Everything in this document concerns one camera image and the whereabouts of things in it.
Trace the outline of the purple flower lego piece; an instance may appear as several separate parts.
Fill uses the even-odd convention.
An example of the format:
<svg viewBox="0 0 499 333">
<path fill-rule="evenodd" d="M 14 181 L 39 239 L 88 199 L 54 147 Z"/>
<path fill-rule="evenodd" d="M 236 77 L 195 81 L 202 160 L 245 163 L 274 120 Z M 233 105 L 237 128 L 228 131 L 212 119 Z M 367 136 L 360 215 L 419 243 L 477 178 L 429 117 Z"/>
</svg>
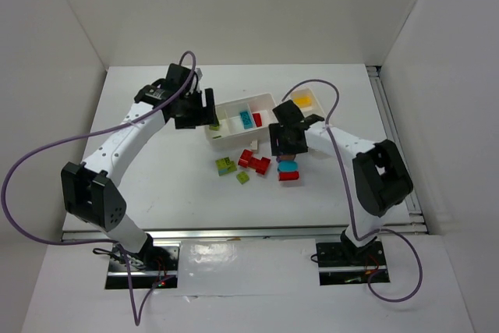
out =
<svg viewBox="0 0 499 333">
<path fill-rule="evenodd" d="M 296 156 L 293 155 L 280 155 L 276 157 L 277 162 L 282 162 L 282 161 L 294 161 L 296 159 Z"/>
</svg>

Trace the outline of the teal long lego brick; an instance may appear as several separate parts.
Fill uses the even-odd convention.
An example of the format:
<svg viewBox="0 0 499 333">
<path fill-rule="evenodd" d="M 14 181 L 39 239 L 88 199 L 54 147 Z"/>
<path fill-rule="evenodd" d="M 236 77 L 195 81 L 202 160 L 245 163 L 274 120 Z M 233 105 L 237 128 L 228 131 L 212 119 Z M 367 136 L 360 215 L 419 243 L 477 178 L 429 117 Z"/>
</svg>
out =
<svg viewBox="0 0 499 333">
<path fill-rule="evenodd" d="M 239 116 L 244 129 L 253 128 L 253 117 L 248 111 L 241 111 Z"/>
</svg>

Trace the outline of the small red lego brick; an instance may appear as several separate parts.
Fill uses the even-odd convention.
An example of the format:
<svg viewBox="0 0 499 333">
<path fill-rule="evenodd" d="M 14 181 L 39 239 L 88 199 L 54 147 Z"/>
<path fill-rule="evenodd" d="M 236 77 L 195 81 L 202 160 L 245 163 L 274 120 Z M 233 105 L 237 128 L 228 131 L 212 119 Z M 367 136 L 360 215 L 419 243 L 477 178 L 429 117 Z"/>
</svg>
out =
<svg viewBox="0 0 499 333">
<path fill-rule="evenodd" d="M 261 114 L 258 112 L 254 112 L 252 116 L 256 127 L 261 127 L 263 125 Z"/>
</svg>

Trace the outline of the yellow lego brick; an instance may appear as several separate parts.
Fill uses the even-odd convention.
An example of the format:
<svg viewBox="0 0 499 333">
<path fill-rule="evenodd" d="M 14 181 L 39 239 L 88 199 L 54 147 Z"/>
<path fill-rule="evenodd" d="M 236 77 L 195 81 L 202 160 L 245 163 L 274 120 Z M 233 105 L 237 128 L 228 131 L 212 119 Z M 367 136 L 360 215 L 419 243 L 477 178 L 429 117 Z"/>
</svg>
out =
<svg viewBox="0 0 499 333">
<path fill-rule="evenodd" d="M 308 108 L 313 105 L 313 99 L 308 94 L 294 96 L 292 100 L 299 108 Z"/>
</svg>

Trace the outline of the red lego cluster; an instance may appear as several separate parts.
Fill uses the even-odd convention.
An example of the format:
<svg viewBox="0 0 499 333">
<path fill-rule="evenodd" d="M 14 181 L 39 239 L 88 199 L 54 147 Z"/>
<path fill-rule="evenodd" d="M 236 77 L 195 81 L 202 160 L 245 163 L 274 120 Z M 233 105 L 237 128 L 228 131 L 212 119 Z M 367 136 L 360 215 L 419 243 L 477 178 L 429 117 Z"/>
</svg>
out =
<svg viewBox="0 0 499 333">
<path fill-rule="evenodd" d="M 271 160 L 266 157 L 256 158 L 250 150 L 244 149 L 239 157 L 238 166 L 251 168 L 259 175 L 266 175 L 270 167 Z"/>
</svg>

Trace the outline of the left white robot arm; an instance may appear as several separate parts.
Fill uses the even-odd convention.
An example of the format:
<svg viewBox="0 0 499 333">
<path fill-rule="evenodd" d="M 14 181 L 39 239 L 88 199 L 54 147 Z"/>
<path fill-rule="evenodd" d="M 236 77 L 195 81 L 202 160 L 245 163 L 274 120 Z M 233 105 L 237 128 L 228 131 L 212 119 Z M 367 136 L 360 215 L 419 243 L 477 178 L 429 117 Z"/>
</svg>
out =
<svg viewBox="0 0 499 333">
<path fill-rule="evenodd" d="M 165 77 L 137 92 L 122 123 L 94 153 L 79 164 L 67 163 L 61 171 L 65 210 L 99 229 L 145 267 L 173 257 L 127 215 L 119 185 L 135 157 L 169 120 L 176 129 L 216 124 L 214 92 L 200 89 L 201 77 L 198 68 L 172 63 Z"/>
</svg>

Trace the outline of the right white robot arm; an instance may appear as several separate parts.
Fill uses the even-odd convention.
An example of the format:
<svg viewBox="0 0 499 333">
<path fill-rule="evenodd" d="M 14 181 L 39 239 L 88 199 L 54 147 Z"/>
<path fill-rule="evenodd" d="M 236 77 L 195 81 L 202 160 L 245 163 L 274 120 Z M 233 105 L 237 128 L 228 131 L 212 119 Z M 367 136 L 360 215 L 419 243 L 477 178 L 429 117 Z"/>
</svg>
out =
<svg viewBox="0 0 499 333">
<path fill-rule="evenodd" d="M 268 129 L 275 157 L 314 150 L 338 161 L 350 217 L 340 241 L 347 257 L 365 253 L 384 226 L 384 216 L 413 191 L 396 144 L 364 140 L 330 126 L 319 115 L 305 116 L 291 100 L 275 107 L 273 113 L 277 122 Z"/>
</svg>

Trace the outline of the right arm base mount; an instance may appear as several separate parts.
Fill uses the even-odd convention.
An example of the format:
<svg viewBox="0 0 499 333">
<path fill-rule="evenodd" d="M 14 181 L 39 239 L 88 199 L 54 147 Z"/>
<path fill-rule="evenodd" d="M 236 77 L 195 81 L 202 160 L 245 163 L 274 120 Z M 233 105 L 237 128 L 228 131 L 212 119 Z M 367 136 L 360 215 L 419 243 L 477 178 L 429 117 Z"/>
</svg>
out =
<svg viewBox="0 0 499 333">
<path fill-rule="evenodd" d="M 318 266 L 320 285 L 389 283 L 387 261 L 381 241 L 376 241 L 365 253 L 348 257 L 340 242 L 316 244 L 310 260 Z"/>
</svg>

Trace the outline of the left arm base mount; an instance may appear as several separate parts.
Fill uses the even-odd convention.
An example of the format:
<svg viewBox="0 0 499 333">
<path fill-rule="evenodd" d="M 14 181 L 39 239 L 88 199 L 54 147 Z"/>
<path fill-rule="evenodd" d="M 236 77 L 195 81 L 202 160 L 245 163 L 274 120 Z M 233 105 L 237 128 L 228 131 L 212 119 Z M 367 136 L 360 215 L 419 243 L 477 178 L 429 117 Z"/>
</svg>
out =
<svg viewBox="0 0 499 333">
<path fill-rule="evenodd" d="M 149 289 L 157 283 L 158 289 L 176 289 L 179 283 L 179 243 L 166 243 L 160 245 L 164 254 L 155 255 L 151 260 L 144 263 L 135 257 L 129 256 L 130 277 L 134 289 Z M 93 255 L 106 257 L 108 269 L 104 288 L 107 290 L 124 290 L 128 288 L 128 272 L 124 256 L 116 246 L 111 250 L 93 248 Z"/>
</svg>

